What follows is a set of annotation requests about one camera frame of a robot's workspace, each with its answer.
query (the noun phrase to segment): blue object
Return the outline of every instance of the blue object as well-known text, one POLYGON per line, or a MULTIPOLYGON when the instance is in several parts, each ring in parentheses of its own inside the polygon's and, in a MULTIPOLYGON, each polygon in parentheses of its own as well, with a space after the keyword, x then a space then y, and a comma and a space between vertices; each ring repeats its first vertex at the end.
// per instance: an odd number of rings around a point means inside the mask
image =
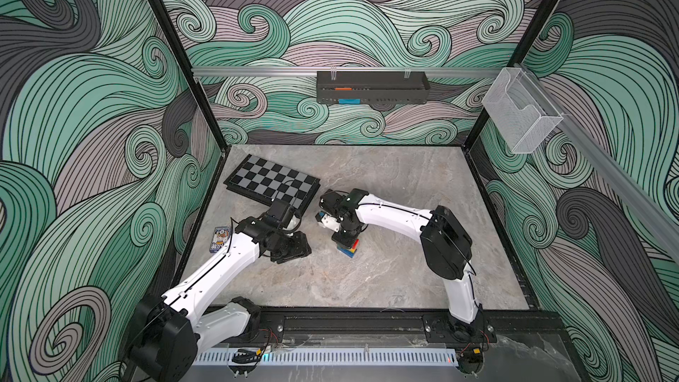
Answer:
POLYGON ((344 254, 346 254, 350 259, 353 259, 353 258, 354 258, 354 254, 356 253, 356 252, 352 252, 352 251, 350 251, 350 250, 346 250, 346 249, 342 248, 342 247, 339 246, 339 245, 337 245, 337 249, 340 250, 340 251, 342 251, 342 252, 344 252, 344 254))

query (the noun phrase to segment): clear plastic holder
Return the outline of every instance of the clear plastic holder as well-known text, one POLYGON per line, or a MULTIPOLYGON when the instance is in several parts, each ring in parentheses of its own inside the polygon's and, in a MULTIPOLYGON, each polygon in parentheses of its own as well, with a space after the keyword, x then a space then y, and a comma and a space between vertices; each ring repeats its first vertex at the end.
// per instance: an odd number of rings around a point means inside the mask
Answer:
POLYGON ((514 154, 532 153, 563 119, 530 72, 503 68, 482 104, 514 154))

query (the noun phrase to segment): aluminum rail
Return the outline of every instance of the aluminum rail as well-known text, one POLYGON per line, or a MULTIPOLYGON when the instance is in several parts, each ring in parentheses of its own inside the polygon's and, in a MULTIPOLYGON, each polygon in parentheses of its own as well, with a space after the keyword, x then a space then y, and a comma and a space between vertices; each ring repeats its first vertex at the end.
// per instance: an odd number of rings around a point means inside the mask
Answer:
POLYGON ((315 77, 318 71, 424 71, 429 78, 494 79, 502 68, 442 68, 442 67, 276 67, 233 66, 192 67, 195 77, 315 77))

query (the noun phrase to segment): green swirl pattern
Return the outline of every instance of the green swirl pattern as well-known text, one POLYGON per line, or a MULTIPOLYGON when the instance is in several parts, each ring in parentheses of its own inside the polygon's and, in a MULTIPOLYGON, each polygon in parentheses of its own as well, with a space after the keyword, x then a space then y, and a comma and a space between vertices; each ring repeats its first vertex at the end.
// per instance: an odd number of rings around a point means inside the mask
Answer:
MULTIPOLYGON (((0 374, 118 381, 132 311, 184 252, 220 151, 204 121, 193 129, 199 111, 177 115, 187 82, 147 0, 40 1, 0 0, 0 38, 15 39, 0 55, 39 63, 3 67, 19 87, 0 95, 0 374)), ((214 35, 206 6, 174 4, 186 37, 214 35)), ((260 15, 242 14, 246 29, 260 15)))
MULTIPOLYGON (((163 0, 193 65, 396 66, 417 68, 500 68, 506 65, 533 15, 530 0, 163 0)), ((343 142, 349 144, 461 144, 472 118, 448 118, 432 111, 413 118, 389 136, 366 131, 349 121, 325 132, 327 111, 303 116, 315 98, 313 83, 302 89, 294 78, 204 77, 204 85, 247 83, 266 94, 266 111, 256 117, 219 118, 232 143, 343 142)), ((478 79, 434 79, 433 100, 452 103, 478 79)), ((234 107, 221 89, 216 104, 234 107)), ((462 106, 474 114, 477 106, 462 106)), ((394 108, 376 106, 386 118, 394 108)), ((373 119, 371 114, 361 118, 373 119)))
MULTIPOLYGON (((560 0, 524 64, 679 222, 675 1, 560 0)), ((677 380, 679 265, 649 228, 558 129, 530 155, 511 154, 492 123, 480 139, 486 190, 590 378, 677 380)))

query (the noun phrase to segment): red wire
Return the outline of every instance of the red wire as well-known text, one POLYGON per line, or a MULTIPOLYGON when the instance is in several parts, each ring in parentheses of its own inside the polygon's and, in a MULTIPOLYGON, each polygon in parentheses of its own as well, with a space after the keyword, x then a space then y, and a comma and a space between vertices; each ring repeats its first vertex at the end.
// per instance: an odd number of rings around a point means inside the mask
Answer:
POLYGON ((276 336, 276 334, 274 333, 273 330, 269 329, 269 332, 271 332, 271 335, 273 335, 276 338, 276 347, 277 347, 278 346, 278 337, 276 336))
POLYGON ((488 335, 486 335, 486 333, 485 333, 484 331, 482 331, 482 330, 480 330, 480 332, 486 337, 486 340, 488 341, 488 344, 490 344, 490 339, 488 339, 488 335))

